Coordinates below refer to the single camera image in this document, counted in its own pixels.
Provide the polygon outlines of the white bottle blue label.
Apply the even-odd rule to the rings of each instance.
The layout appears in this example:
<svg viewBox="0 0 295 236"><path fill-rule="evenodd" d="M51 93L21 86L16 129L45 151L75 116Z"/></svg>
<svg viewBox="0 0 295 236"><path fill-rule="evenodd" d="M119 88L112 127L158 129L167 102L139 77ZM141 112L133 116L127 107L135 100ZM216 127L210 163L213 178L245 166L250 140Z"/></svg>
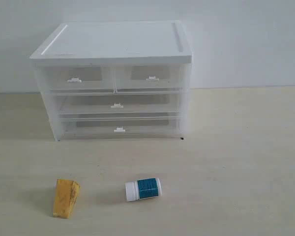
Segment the white bottle blue label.
<svg viewBox="0 0 295 236"><path fill-rule="evenodd" d="M127 182L125 184L125 196L128 202L161 197L160 179L148 178Z"/></svg>

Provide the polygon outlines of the yellow wedge sponge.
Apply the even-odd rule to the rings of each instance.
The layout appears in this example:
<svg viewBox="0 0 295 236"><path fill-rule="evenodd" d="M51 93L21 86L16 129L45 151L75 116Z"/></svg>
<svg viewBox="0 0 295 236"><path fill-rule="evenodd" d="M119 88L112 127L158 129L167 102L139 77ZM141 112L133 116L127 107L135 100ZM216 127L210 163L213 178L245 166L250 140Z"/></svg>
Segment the yellow wedge sponge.
<svg viewBox="0 0 295 236"><path fill-rule="evenodd" d="M53 217L68 219L80 193L80 185L76 181L57 179Z"/></svg>

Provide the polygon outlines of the white plastic drawer cabinet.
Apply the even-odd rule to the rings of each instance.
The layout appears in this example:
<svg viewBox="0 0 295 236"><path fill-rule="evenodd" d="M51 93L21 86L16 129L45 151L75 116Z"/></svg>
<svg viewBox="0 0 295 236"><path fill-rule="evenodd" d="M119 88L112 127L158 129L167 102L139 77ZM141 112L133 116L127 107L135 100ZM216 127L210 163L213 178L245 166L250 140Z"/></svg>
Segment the white plastic drawer cabinet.
<svg viewBox="0 0 295 236"><path fill-rule="evenodd" d="M182 133L165 135L119 135L118 137L177 137L186 133L189 81L192 51L179 21L68 22L60 24L32 53L30 60L47 110L55 140L63 138L65 121L178 119ZM179 65L182 88L173 91L119 92L116 68L124 66ZM108 67L114 83L113 92L54 92L48 89L44 73L47 67ZM165 113L100 113L61 115L55 96L178 94L177 112Z"/></svg>

